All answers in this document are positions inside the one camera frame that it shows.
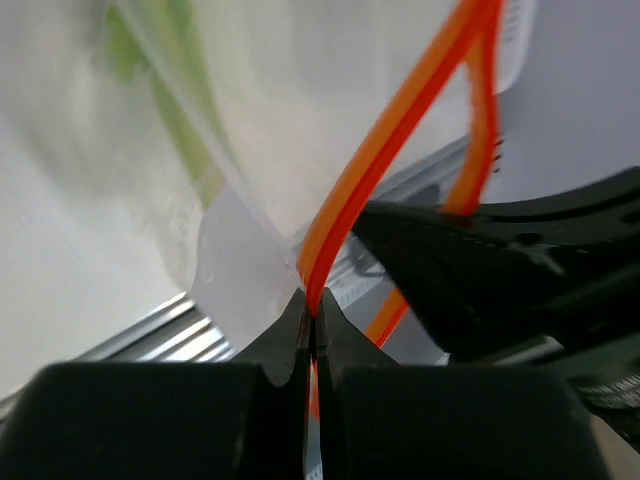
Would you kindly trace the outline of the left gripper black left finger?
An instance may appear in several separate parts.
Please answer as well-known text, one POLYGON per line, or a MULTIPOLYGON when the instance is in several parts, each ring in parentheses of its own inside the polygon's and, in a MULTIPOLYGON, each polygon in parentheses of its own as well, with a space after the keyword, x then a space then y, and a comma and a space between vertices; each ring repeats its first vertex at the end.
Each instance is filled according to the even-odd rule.
POLYGON ((5 479, 301 479, 311 319, 296 292, 227 362, 66 362, 26 386, 5 479))

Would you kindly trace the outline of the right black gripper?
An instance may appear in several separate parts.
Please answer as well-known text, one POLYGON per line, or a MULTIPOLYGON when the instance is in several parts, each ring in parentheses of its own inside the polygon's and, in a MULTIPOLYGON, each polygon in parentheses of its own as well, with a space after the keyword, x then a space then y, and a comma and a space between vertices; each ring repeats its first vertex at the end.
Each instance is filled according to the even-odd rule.
POLYGON ((639 171, 469 217, 372 201, 357 236, 457 363, 551 338, 543 364, 617 430, 639 426, 639 171))

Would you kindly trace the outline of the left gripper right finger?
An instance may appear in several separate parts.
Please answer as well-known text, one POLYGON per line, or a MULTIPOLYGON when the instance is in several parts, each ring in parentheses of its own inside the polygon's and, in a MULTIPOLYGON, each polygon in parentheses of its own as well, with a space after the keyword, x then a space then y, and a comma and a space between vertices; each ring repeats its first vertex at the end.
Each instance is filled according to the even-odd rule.
POLYGON ((315 319, 328 479, 607 479, 586 410, 556 374, 401 365, 330 291, 315 319))

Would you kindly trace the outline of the clear zip top bag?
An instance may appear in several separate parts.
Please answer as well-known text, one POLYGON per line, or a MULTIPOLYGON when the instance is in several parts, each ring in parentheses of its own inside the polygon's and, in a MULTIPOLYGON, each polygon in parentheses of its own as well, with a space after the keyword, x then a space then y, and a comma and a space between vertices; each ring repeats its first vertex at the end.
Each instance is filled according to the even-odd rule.
POLYGON ((228 159, 181 96, 224 183, 202 208, 155 106, 103 53, 109 152, 171 278, 240 350, 302 289, 317 304, 382 182, 465 138, 443 208, 484 199, 497 99, 520 64, 510 1, 192 1, 228 159))

